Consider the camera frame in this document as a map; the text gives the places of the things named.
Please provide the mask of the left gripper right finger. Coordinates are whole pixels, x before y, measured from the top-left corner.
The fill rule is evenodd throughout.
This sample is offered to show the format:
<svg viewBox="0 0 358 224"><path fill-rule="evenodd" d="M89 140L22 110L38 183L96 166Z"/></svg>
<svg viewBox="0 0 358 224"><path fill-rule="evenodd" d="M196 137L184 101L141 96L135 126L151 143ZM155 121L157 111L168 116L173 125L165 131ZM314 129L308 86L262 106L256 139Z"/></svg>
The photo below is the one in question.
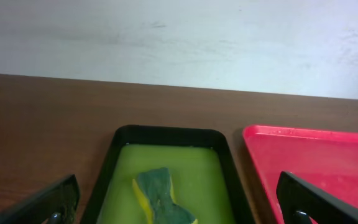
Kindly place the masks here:
<svg viewBox="0 0 358 224"><path fill-rule="evenodd" d="M358 224L358 208L328 194L291 172L280 173L276 195L286 224Z"/></svg>

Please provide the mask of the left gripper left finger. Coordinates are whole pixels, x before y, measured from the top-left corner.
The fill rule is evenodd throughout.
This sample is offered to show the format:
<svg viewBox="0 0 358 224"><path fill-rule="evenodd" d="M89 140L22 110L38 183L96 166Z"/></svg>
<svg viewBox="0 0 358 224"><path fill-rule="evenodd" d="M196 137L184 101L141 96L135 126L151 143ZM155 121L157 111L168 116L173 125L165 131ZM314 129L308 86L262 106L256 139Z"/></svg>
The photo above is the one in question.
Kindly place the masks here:
<svg viewBox="0 0 358 224"><path fill-rule="evenodd" d="M0 211L0 224L73 223L79 199L79 185L71 174Z"/></svg>

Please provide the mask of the yellow green sponge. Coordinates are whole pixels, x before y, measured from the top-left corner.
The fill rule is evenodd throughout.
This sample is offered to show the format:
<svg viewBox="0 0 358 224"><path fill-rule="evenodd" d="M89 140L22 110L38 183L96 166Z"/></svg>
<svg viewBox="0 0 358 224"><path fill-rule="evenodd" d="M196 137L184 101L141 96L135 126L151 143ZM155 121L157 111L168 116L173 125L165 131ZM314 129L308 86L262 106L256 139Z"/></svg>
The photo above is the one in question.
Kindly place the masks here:
<svg viewBox="0 0 358 224"><path fill-rule="evenodd" d="M170 171L166 167L141 172L132 180L136 199L147 224L197 224L198 219L177 204Z"/></svg>

